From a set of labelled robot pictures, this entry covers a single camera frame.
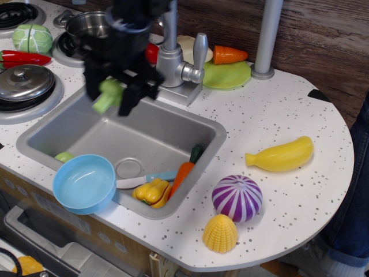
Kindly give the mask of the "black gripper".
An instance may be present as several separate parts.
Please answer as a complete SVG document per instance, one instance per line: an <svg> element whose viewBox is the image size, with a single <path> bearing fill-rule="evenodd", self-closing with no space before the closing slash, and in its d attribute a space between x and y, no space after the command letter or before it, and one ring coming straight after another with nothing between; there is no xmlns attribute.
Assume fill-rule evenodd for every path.
<svg viewBox="0 0 369 277"><path fill-rule="evenodd" d="M145 50L154 20L164 7L110 7L106 38L83 36L79 49L84 57L86 93L94 101L99 85L111 76L126 84L118 115L126 117L142 98L156 99L164 77L150 66Z"/></svg>

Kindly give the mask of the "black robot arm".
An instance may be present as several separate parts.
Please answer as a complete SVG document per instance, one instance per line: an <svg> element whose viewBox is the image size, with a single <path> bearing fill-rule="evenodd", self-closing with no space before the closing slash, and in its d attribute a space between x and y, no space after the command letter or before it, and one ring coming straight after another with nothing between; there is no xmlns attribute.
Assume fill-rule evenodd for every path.
<svg viewBox="0 0 369 277"><path fill-rule="evenodd" d="M92 100L100 95L99 85L107 77L126 84L120 116L128 116L142 98L157 98L164 77L148 62L145 51L154 20L168 12L171 3L114 1L107 9L107 37L81 36L86 92Z"/></svg>

